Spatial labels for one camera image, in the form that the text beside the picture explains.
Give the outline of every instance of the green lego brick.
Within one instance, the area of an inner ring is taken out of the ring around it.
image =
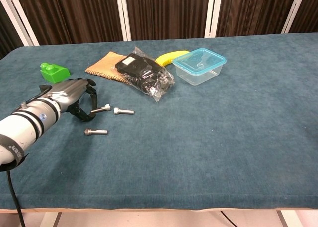
[[[53,84],[61,82],[71,75],[67,68],[47,62],[41,64],[40,71],[43,78]]]

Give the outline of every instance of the food storage box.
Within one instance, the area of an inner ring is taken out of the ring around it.
[[[199,85],[216,77],[227,62],[225,57],[199,48],[173,60],[177,75],[191,85]]]

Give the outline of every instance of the brown curtain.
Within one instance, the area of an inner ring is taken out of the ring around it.
[[[132,40],[204,37],[209,0],[126,0]]]
[[[0,3],[0,59],[15,48],[22,46],[23,43],[18,33],[11,23],[2,3]]]
[[[222,0],[217,36],[280,33],[294,0]]]
[[[318,0],[303,0],[289,32],[318,32]]]
[[[20,0],[40,45],[122,41],[116,0]]]

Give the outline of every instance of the bolt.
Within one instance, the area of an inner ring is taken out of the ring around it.
[[[29,107],[25,102],[22,102],[20,106],[21,109],[27,109]]]
[[[134,114],[134,110],[128,110],[128,109],[119,109],[118,107],[114,108],[114,114]]]
[[[100,129],[91,129],[86,128],[84,131],[85,135],[92,135],[92,134],[108,134],[108,130],[100,130]]]
[[[98,109],[93,109],[93,110],[91,111],[91,113],[99,113],[99,112],[109,111],[109,110],[111,110],[111,107],[110,107],[109,104],[106,104],[105,106],[100,107],[100,108],[98,108]]]

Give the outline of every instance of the blue lid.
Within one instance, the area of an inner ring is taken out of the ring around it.
[[[225,57],[206,48],[199,48],[172,61],[186,72],[199,76],[227,62]]]

